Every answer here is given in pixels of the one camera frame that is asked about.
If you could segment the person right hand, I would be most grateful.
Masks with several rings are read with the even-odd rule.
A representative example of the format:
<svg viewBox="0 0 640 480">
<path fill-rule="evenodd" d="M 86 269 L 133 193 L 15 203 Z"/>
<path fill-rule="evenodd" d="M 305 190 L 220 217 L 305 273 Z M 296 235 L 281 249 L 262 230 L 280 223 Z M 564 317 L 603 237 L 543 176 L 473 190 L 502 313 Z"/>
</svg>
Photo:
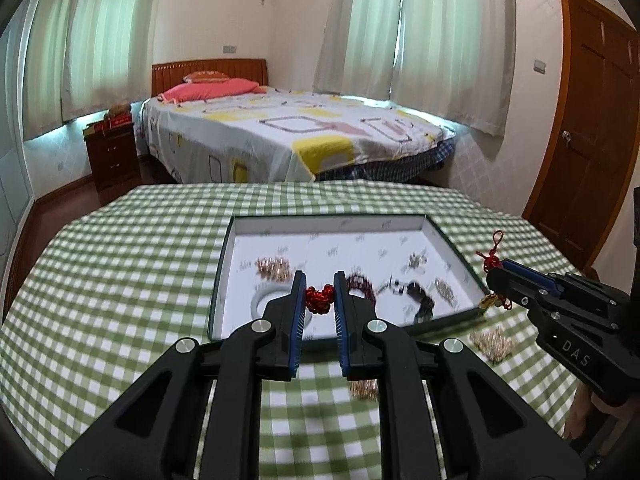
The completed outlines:
<svg viewBox="0 0 640 480">
<path fill-rule="evenodd" d="M 592 390 L 580 382 L 564 422 L 563 439 L 565 441 L 573 441 L 584 433 L 587 418 L 596 408 L 596 401 L 597 396 Z"/>
</svg>

